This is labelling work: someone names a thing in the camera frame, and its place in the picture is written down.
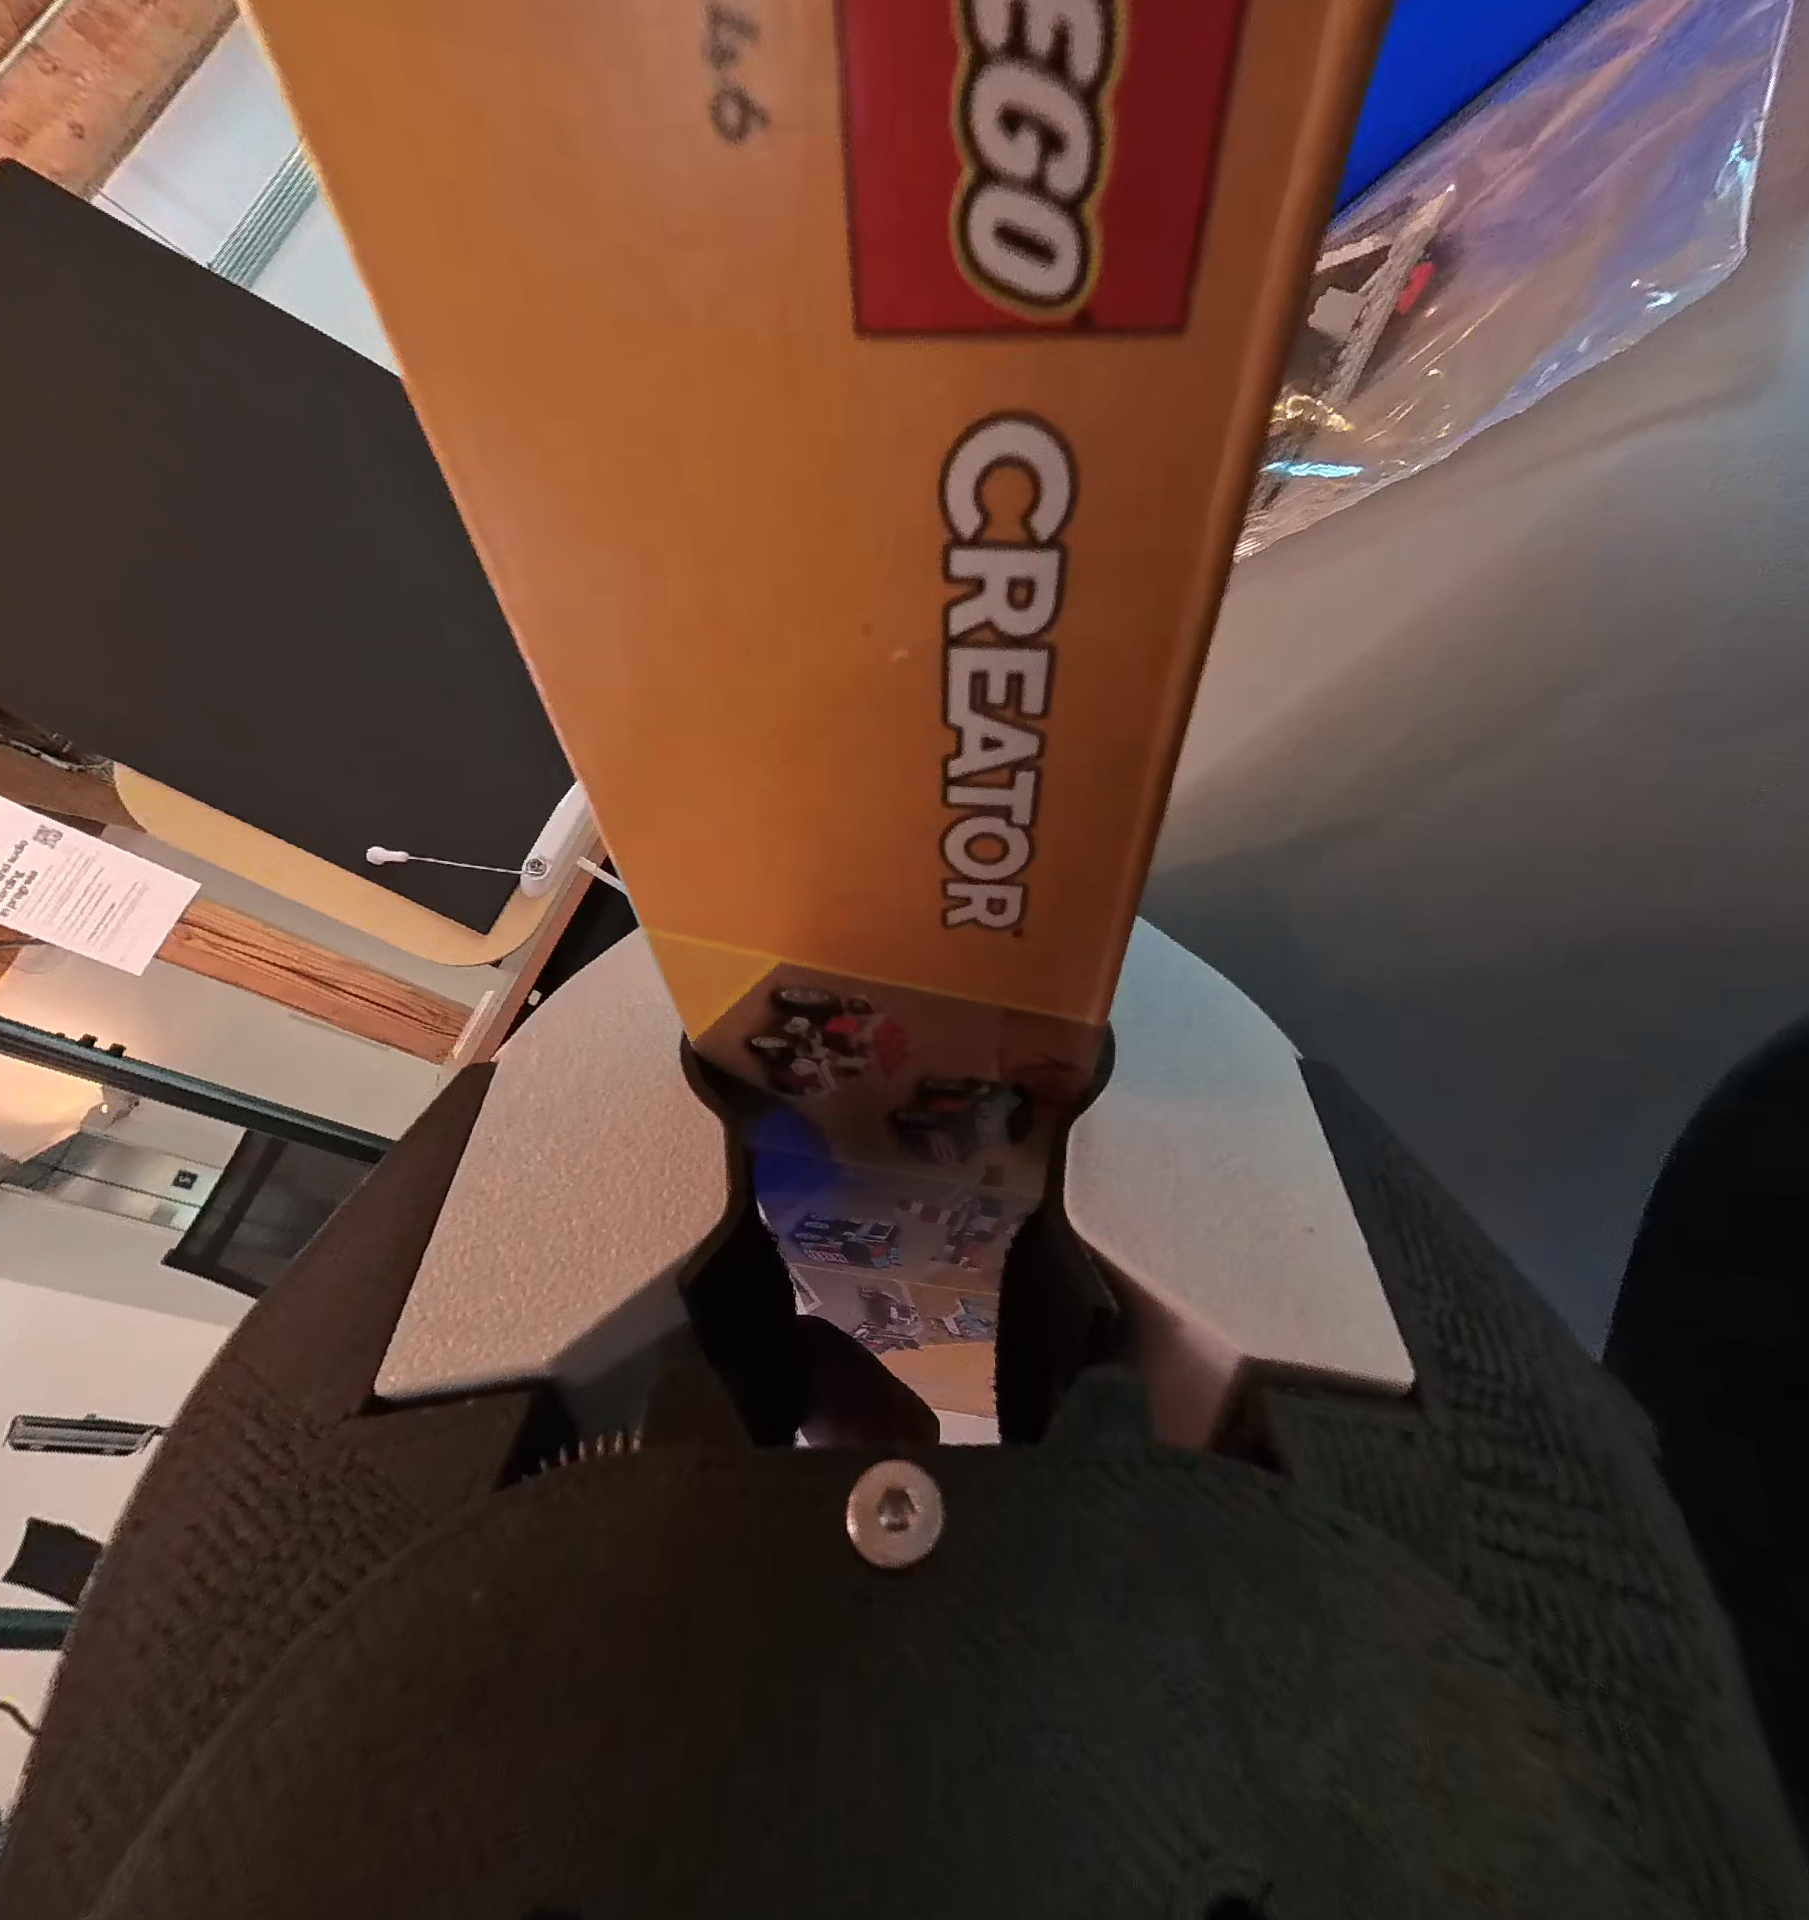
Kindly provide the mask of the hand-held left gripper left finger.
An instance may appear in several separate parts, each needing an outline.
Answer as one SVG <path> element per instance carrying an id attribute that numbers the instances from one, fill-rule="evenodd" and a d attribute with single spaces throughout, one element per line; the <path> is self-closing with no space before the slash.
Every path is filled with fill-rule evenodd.
<path id="1" fill-rule="evenodd" d="M 642 932 L 564 982 L 493 1058 L 375 1396 L 549 1386 L 606 1429 L 699 1360 L 754 1442 L 792 1445 L 796 1287 L 725 1091 Z"/>

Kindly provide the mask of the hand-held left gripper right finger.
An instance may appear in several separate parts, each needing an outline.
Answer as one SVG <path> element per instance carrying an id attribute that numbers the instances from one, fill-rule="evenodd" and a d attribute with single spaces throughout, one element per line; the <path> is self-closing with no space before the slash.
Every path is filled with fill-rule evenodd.
<path id="1" fill-rule="evenodd" d="M 1094 1066 L 1007 1256 L 1000 1442 L 1043 1438 L 1101 1365 L 1182 1449 L 1235 1442 L 1270 1392 L 1411 1404 L 1411 1348 L 1282 1029 L 1136 920 Z"/>

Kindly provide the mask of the yellow lego set box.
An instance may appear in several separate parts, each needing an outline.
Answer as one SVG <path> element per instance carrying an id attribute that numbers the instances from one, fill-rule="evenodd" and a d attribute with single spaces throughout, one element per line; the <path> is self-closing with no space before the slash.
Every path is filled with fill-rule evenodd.
<path id="1" fill-rule="evenodd" d="M 798 1306 L 995 1424 L 1390 6 L 246 6 Z"/>

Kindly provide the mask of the white panel stand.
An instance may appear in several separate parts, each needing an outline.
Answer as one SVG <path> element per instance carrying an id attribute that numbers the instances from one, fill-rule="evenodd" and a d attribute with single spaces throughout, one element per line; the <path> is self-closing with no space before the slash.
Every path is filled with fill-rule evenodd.
<path id="1" fill-rule="evenodd" d="M 577 783 L 522 860 L 516 888 L 491 933 L 501 982 L 485 987 L 444 1070 L 491 1062 L 520 1021 L 549 997 L 546 974 L 564 958 L 573 929 L 584 922 L 593 932 L 604 916 L 622 909 L 629 909 L 629 886 Z"/>

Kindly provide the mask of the white paper sign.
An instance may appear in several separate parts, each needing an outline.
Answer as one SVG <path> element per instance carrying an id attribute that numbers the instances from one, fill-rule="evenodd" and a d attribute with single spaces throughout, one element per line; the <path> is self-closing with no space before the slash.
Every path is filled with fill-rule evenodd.
<path id="1" fill-rule="evenodd" d="M 0 799 L 5 932 L 145 977 L 199 890 L 194 877 Z"/>

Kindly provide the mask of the clear plastic bag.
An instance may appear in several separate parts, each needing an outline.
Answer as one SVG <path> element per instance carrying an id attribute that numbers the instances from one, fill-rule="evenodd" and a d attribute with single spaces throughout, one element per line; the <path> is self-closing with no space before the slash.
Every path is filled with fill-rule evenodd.
<path id="1" fill-rule="evenodd" d="M 1238 562 L 1435 469 L 1733 277 L 1793 10 L 1587 6 L 1342 210 Z"/>

